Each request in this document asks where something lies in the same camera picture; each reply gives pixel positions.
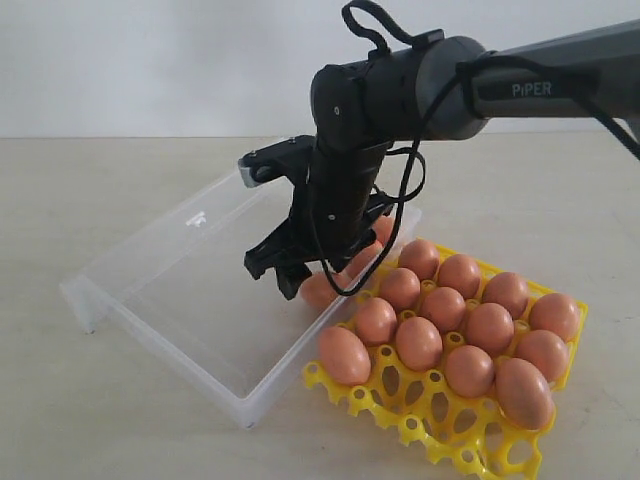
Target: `yellow plastic tray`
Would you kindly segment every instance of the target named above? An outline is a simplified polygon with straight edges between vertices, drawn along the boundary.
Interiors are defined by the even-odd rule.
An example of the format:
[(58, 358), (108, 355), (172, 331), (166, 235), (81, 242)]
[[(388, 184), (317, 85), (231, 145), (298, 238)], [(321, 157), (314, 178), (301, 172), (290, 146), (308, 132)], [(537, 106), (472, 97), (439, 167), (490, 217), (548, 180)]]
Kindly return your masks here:
[[(438, 250), (441, 262), (457, 253), (440, 245)], [(482, 270), (483, 279), (476, 297), (467, 301), (469, 310), (479, 304), (488, 280), (502, 271), (480, 260), (476, 261)], [(361, 303), (375, 296), (380, 280), (395, 266), (395, 262), (380, 266), (372, 287), (360, 292), (356, 301)], [(531, 281), (527, 283), (531, 291), (529, 304), (523, 317), (515, 321), (516, 334), (513, 342), (506, 354), (497, 358), (496, 362), (511, 356), (522, 335), (529, 331), (527, 319), (536, 299), (553, 291)], [(418, 305), (435, 286), (430, 280), (422, 282)], [(554, 394), (567, 384), (587, 317), (587, 305), (582, 302), (577, 304), (581, 311), (580, 329), (575, 338), (567, 342), (570, 349), (569, 367), (565, 375), (551, 385)], [(405, 311), (399, 315), (399, 319), (403, 321), (413, 315), (413, 311)], [(354, 330), (351, 318), (338, 325)], [(443, 458), (450, 458), (459, 472), (475, 473), (486, 480), (498, 480), (518, 474), (523, 479), (535, 479), (542, 462), (538, 439), (553, 428), (556, 412), (544, 429), (528, 431), (516, 427), (504, 417), (493, 389), (481, 398), (459, 397), (447, 386), (442, 368), (446, 355), (465, 343), (464, 337), (459, 332), (450, 332), (443, 340), (444, 355), (440, 364), (426, 373), (407, 369), (396, 355), (392, 342), (390, 345), (369, 348), (373, 368), (369, 381), (364, 385), (351, 388), (337, 384), (317, 361), (308, 363), (303, 369), (304, 382), (310, 389), (318, 384), (323, 385), (333, 404), (337, 405), (341, 399), (346, 398), (350, 415), (357, 416), (359, 412), (369, 410), (377, 426), (383, 429), (396, 427), (402, 444), (421, 442), (426, 449), (426, 458), (431, 463), (436, 464)]]

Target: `beige table surface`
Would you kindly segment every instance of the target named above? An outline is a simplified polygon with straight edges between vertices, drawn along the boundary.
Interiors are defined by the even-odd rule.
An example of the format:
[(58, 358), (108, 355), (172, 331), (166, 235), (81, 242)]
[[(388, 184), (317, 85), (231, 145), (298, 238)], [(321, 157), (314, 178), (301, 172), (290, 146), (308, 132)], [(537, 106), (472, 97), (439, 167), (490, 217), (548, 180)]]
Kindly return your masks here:
[[(76, 324), (63, 278), (264, 143), (0, 141), (0, 479), (462, 478), (301, 382), (239, 431), (118, 327)], [(590, 306), (539, 478), (639, 478), (640, 164), (606, 133), (423, 151), (419, 234)]]

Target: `brown egg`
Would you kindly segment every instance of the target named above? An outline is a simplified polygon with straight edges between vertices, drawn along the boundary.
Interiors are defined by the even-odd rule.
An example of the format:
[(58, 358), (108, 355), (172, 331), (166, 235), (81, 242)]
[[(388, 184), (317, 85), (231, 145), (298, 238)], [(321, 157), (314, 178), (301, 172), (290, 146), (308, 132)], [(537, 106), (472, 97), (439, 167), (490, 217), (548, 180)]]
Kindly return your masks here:
[(393, 307), (379, 297), (365, 301), (353, 318), (356, 334), (367, 346), (389, 343), (398, 327), (398, 318)]
[(493, 385), (493, 360), (484, 350), (463, 345), (454, 349), (445, 360), (444, 376), (451, 390), (461, 397), (481, 397)]
[(460, 292), (451, 287), (438, 287), (425, 297), (419, 313), (444, 335), (460, 326), (466, 311), (467, 306)]
[(503, 353), (511, 344), (515, 327), (506, 308), (497, 303), (478, 305), (467, 319), (467, 343), (480, 347), (492, 357)]
[(545, 427), (555, 410), (544, 376), (521, 358), (509, 358), (498, 367), (496, 396), (505, 416), (527, 430)]
[(368, 247), (363, 248), (344, 269), (351, 278), (356, 278), (369, 263), (382, 251), (382, 244), (377, 240)]
[[(342, 273), (334, 273), (333, 278), (343, 290), (351, 283), (349, 277)], [(324, 271), (316, 272), (302, 282), (298, 293), (307, 305), (319, 312), (326, 310), (326, 308), (338, 298), (338, 294), (333, 287), (331, 287)]]
[(396, 350), (400, 361), (410, 370), (425, 372), (435, 367), (442, 356), (442, 338), (433, 323), (423, 317), (406, 319), (396, 332)]
[(371, 359), (360, 339), (343, 327), (328, 327), (318, 335), (320, 364), (337, 383), (353, 387), (366, 383)]
[(389, 237), (391, 237), (391, 230), (393, 230), (394, 221), (395, 219), (393, 217), (385, 217), (383, 215), (373, 224), (373, 230), (374, 232), (376, 232), (376, 239), (382, 245), (386, 245), (389, 241)]
[(524, 278), (513, 272), (500, 272), (493, 277), (482, 292), (482, 301), (498, 303), (509, 311), (514, 320), (522, 317), (529, 302), (529, 287)]
[(398, 257), (398, 266), (412, 270), (420, 280), (431, 280), (440, 265), (440, 252), (436, 245), (418, 238), (405, 245)]
[(394, 268), (380, 282), (378, 295), (397, 312), (408, 310), (420, 297), (420, 280), (408, 268)]
[(529, 325), (532, 330), (549, 330), (568, 342), (580, 329), (580, 309), (569, 295), (549, 293), (531, 307)]
[(438, 285), (455, 288), (468, 300), (478, 292), (481, 277), (478, 263), (469, 255), (457, 253), (440, 265)]
[(535, 365), (547, 382), (558, 380), (569, 366), (569, 348), (548, 330), (527, 333), (518, 343), (514, 356)]

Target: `white wall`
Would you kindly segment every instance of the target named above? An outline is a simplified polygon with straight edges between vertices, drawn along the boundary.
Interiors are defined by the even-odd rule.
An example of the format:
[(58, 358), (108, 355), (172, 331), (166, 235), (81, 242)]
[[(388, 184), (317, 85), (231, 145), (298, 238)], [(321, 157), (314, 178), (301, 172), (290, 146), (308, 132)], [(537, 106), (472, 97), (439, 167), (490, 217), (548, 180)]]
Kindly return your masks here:
[[(0, 0), (0, 136), (309, 132), (313, 74), (370, 48), (344, 26), (346, 2)], [(491, 49), (640, 17), (638, 0), (380, 3), (410, 33), (443, 27)], [(585, 126), (599, 127), (496, 121), (491, 130)]]

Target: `egg tray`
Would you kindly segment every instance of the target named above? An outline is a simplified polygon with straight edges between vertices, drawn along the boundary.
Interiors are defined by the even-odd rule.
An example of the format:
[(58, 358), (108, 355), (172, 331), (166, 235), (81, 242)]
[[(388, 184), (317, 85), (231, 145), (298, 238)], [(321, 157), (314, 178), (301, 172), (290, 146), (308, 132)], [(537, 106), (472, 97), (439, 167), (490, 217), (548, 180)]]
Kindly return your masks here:
[[(437, 248), (441, 263), (457, 253), (440, 245)], [(475, 298), (466, 302), (468, 311), (479, 305), (489, 279), (502, 271), (477, 259), (476, 262), (482, 271), (482, 281)], [(371, 288), (361, 291), (356, 302), (361, 304), (376, 296), (380, 281), (396, 266), (395, 261), (381, 265), (373, 276)], [(513, 341), (505, 354), (494, 360), (496, 364), (512, 356), (520, 338), (530, 330), (527, 319), (536, 299), (553, 292), (528, 280), (527, 284), (531, 292), (527, 309), (522, 318), (515, 320)], [(434, 288), (434, 281), (422, 282), (416, 311), (425, 295)], [(586, 320), (587, 305), (576, 303), (581, 312), (580, 328), (576, 336), (567, 342), (569, 366), (560, 379), (550, 384), (552, 392), (564, 389), (567, 384)], [(413, 310), (407, 310), (398, 317), (402, 322), (415, 315)], [(355, 331), (353, 318), (338, 325)], [(515, 426), (504, 416), (496, 400), (495, 386), (487, 395), (479, 398), (467, 399), (455, 394), (447, 385), (443, 366), (448, 353), (464, 344), (464, 337), (459, 331), (446, 334), (443, 337), (441, 361), (427, 372), (414, 372), (406, 368), (396, 354), (394, 342), (391, 342), (368, 348), (372, 370), (369, 380), (363, 385), (347, 387), (336, 383), (319, 361), (312, 361), (305, 366), (303, 379), (309, 389), (323, 385), (329, 401), (335, 405), (346, 399), (350, 415), (358, 416), (361, 411), (369, 410), (378, 427), (385, 430), (396, 427), (403, 445), (422, 443), (427, 460), (433, 464), (449, 458), (460, 473), (476, 474), (483, 480), (504, 479), (512, 475), (534, 480), (542, 462), (538, 440), (553, 428), (557, 411), (554, 411), (551, 421), (543, 429), (529, 431)]]

